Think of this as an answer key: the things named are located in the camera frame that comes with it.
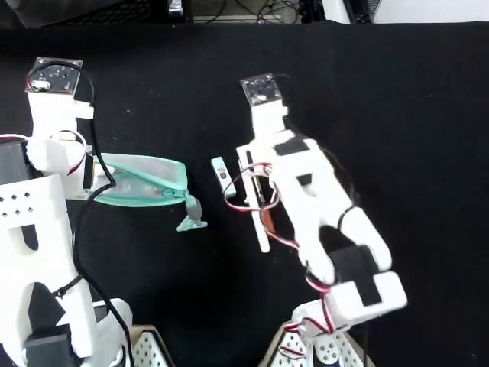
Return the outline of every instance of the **black tablecloth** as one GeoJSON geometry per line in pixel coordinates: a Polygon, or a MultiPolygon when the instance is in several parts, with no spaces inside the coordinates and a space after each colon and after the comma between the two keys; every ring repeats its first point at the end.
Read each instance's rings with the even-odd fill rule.
{"type": "Polygon", "coordinates": [[[289,249],[260,253],[251,218],[223,205],[209,159],[224,156],[235,173],[234,149],[252,138],[238,81],[289,74],[292,119],[353,177],[409,298],[370,322],[372,359],[482,365],[488,45],[489,25],[478,23],[2,32],[0,128],[30,132],[24,76],[36,56],[84,59],[103,151],[185,162],[209,227],[177,233],[181,206],[95,205],[83,262],[136,323],[159,329],[177,365],[256,365],[293,308],[316,295],[289,249]]]}

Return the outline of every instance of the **metal plate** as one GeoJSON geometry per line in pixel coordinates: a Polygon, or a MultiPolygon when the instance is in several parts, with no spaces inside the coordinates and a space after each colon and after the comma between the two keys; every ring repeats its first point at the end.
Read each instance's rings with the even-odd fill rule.
{"type": "Polygon", "coordinates": [[[153,333],[143,332],[132,347],[136,367],[169,367],[153,333]]]}
{"type": "Polygon", "coordinates": [[[273,74],[263,74],[241,80],[244,94],[251,107],[282,99],[273,74]]]}
{"type": "MultiPolygon", "coordinates": [[[[34,63],[33,69],[49,61],[63,61],[67,63],[73,63],[81,67],[83,62],[81,60],[70,59],[57,59],[52,57],[38,57],[34,63]]],[[[75,94],[76,87],[78,86],[79,72],[69,67],[62,67],[52,65],[44,70],[40,70],[29,77],[29,82],[48,82],[46,89],[42,89],[42,93],[62,93],[62,94],[75,94]]],[[[35,93],[29,86],[25,88],[26,92],[35,93]]]]}

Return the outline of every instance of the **cable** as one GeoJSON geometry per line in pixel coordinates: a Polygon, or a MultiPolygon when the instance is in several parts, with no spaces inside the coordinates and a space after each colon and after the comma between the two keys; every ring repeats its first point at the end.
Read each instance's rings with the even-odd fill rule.
{"type": "Polygon", "coordinates": [[[249,166],[243,168],[239,175],[236,176],[233,181],[231,181],[228,186],[226,186],[226,188],[222,191],[222,195],[223,195],[223,198],[224,198],[224,202],[226,203],[227,206],[229,206],[231,209],[237,211],[237,212],[241,212],[241,213],[249,213],[249,212],[260,212],[261,210],[268,210],[268,209],[271,209],[271,208],[274,208],[275,206],[278,205],[278,203],[280,202],[280,198],[279,196],[277,195],[275,200],[270,202],[269,204],[265,205],[265,206],[262,206],[262,207],[251,207],[251,206],[238,206],[238,205],[235,205],[235,204],[231,204],[228,200],[228,198],[226,197],[226,192],[228,191],[229,187],[231,187],[231,185],[235,184],[243,175],[244,172],[246,171],[249,171],[251,168],[254,168],[254,167],[258,167],[258,166],[261,166],[264,168],[264,172],[266,172],[265,168],[266,167],[271,167],[271,163],[266,163],[266,162],[257,162],[257,163],[252,163],[250,164],[249,166]]]}
{"type": "Polygon", "coordinates": [[[307,275],[306,275],[306,281],[307,281],[308,285],[310,285],[313,289],[317,290],[319,293],[325,293],[325,292],[329,291],[329,287],[326,287],[325,285],[316,283],[311,278],[309,278],[307,275]]]}
{"type": "Polygon", "coordinates": [[[276,234],[273,230],[271,230],[270,228],[268,228],[265,220],[264,220],[264,211],[267,210],[265,208],[263,208],[262,210],[260,210],[260,221],[261,221],[261,224],[265,230],[265,232],[272,238],[272,239],[276,239],[278,242],[282,243],[283,245],[285,246],[289,246],[289,247],[292,247],[296,250],[299,249],[299,245],[297,244],[297,242],[293,241],[292,239],[285,239],[284,237],[280,237],[278,234],[276,234]]]}
{"type": "Polygon", "coordinates": [[[69,170],[68,170],[68,174],[67,176],[71,175],[73,172],[75,172],[79,166],[83,163],[83,161],[85,160],[85,154],[86,154],[86,140],[85,138],[83,137],[83,135],[81,135],[79,132],[75,132],[73,130],[60,130],[58,132],[70,132],[72,133],[73,135],[75,135],[79,140],[80,142],[82,143],[83,145],[83,152],[81,154],[81,157],[80,159],[77,161],[78,163],[76,163],[73,167],[71,167],[69,170]]]}
{"type": "MultiPolygon", "coordinates": [[[[84,75],[85,78],[88,80],[90,87],[92,89],[92,97],[90,99],[90,105],[93,107],[95,104],[95,86],[93,84],[93,80],[90,77],[90,75],[84,71],[79,65],[69,63],[67,61],[48,61],[46,63],[42,63],[32,69],[28,75],[27,75],[27,84],[29,87],[32,89],[31,81],[29,78],[34,75],[36,72],[44,70],[50,66],[62,66],[62,67],[69,67],[71,69],[74,69],[79,72],[80,76],[84,75]]],[[[92,136],[92,143],[93,143],[93,151],[96,154],[96,157],[99,159],[99,164],[102,167],[104,174],[108,178],[109,183],[107,183],[105,186],[100,187],[99,189],[95,190],[93,193],[90,194],[88,199],[83,203],[82,207],[80,208],[78,212],[78,216],[76,218],[76,225],[75,229],[73,230],[73,237],[72,237],[72,250],[73,250],[73,264],[75,265],[75,269],[78,271],[78,273],[83,277],[83,279],[86,280],[86,282],[92,286],[92,288],[95,290],[97,294],[102,298],[102,300],[105,302],[105,305],[107,308],[112,312],[114,315],[114,318],[118,321],[119,325],[121,326],[122,330],[124,331],[127,347],[128,347],[128,356],[129,356],[129,362],[131,363],[131,367],[135,367],[134,363],[134,356],[132,355],[132,348],[131,348],[131,335],[129,333],[129,328],[125,324],[124,320],[122,319],[121,315],[119,312],[115,309],[114,305],[110,301],[110,298],[107,296],[107,294],[103,291],[103,289],[97,284],[97,282],[88,274],[88,272],[83,268],[80,258],[79,258],[79,233],[80,229],[83,223],[83,218],[90,207],[90,205],[93,203],[94,199],[102,192],[104,192],[107,189],[113,188],[116,186],[116,182],[114,177],[111,175],[110,171],[107,168],[107,165],[105,164],[102,154],[100,152],[99,148],[99,142],[97,139],[97,134],[96,134],[96,128],[95,128],[95,109],[94,109],[94,116],[93,118],[89,121],[89,127],[90,127],[90,134],[92,136]]]]}
{"type": "Polygon", "coordinates": [[[25,135],[21,134],[0,134],[0,139],[22,139],[29,140],[29,138],[25,135]]]}
{"type": "Polygon", "coordinates": [[[227,4],[228,4],[228,0],[223,0],[223,2],[221,4],[221,8],[217,11],[217,14],[215,15],[215,17],[209,21],[204,22],[204,24],[210,24],[210,23],[214,22],[217,18],[219,18],[222,15],[222,13],[224,13],[224,9],[225,9],[227,4]]]}

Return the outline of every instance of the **black velcro strap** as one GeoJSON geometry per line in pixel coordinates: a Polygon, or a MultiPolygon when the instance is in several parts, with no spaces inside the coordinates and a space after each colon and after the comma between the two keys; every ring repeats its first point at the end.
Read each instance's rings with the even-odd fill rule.
{"type": "Polygon", "coordinates": [[[364,306],[382,302],[374,283],[374,275],[379,269],[366,245],[339,249],[332,252],[330,258],[335,265],[338,282],[353,281],[364,306]]]}
{"type": "Polygon", "coordinates": [[[83,189],[90,189],[93,185],[93,157],[85,156],[85,175],[83,176],[83,189]]]}
{"type": "Polygon", "coordinates": [[[303,139],[294,136],[287,140],[285,143],[277,144],[274,146],[274,150],[278,155],[288,155],[294,153],[300,153],[301,151],[308,151],[309,147],[303,139]]]}

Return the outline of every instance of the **teal plastic bag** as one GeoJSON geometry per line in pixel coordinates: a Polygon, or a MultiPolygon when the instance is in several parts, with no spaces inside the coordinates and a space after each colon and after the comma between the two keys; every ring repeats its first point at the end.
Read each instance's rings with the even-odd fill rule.
{"type": "MultiPolygon", "coordinates": [[[[200,202],[187,189],[185,164],[144,155],[102,154],[113,170],[117,186],[96,197],[96,201],[113,206],[165,206],[185,202],[186,218],[178,232],[207,227],[203,222],[200,202]]],[[[96,176],[93,189],[108,183],[105,176],[96,176]]]]}

